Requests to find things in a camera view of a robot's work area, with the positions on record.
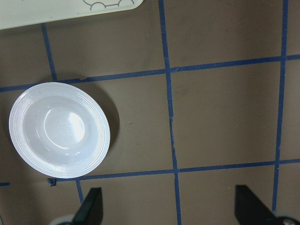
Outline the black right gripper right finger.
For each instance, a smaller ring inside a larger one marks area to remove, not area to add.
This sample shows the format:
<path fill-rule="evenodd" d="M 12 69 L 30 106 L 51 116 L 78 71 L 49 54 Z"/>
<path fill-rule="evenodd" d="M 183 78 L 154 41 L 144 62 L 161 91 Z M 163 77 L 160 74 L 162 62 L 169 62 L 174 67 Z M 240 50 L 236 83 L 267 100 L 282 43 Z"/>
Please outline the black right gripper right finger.
<path fill-rule="evenodd" d="M 235 186 L 234 215 L 240 225 L 298 225 L 286 216 L 275 216 L 246 185 Z"/>

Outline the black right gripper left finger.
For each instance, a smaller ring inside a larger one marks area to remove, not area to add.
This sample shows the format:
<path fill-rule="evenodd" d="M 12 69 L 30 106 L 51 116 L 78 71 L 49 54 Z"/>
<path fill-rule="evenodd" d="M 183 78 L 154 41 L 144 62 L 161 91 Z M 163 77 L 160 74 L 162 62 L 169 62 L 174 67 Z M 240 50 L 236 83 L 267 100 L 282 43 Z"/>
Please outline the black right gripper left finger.
<path fill-rule="evenodd" d="M 72 219 L 73 225 L 100 225 L 103 221 L 102 189 L 89 190 L 79 210 Z"/>

